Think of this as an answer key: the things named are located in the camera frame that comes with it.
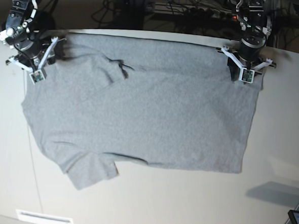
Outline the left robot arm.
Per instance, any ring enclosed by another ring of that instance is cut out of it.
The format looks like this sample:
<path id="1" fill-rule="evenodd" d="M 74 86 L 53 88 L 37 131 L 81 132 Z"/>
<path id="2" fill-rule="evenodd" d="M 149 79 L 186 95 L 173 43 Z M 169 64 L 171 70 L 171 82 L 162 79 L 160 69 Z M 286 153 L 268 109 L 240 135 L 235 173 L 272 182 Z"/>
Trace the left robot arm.
<path id="1" fill-rule="evenodd" d="M 242 36 L 237 48 L 223 46 L 216 48 L 216 51 L 227 56 L 231 81 L 252 84 L 266 67 L 277 66 L 271 58 L 264 58 L 260 54 L 272 33 L 271 17 L 265 13 L 265 0 L 228 1 L 241 26 Z"/>

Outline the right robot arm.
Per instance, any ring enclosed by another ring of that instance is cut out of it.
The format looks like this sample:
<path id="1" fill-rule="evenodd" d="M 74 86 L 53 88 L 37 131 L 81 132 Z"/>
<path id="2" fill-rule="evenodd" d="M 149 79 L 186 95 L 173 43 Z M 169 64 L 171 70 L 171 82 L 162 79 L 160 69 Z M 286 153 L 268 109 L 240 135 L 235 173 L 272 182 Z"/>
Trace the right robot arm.
<path id="1" fill-rule="evenodd" d="M 50 10 L 40 10 L 42 0 L 12 0 L 12 6 L 6 21 L 0 28 L 0 41 L 18 51 L 9 57 L 6 65 L 14 64 L 29 73 L 30 80 L 36 84 L 47 78 L 45 65 L 56 62 L 58 43 L 64 36 L 46 34 L 54 30 L 55 20 L 52 14 L 59 0 L 50 0 Z"/>

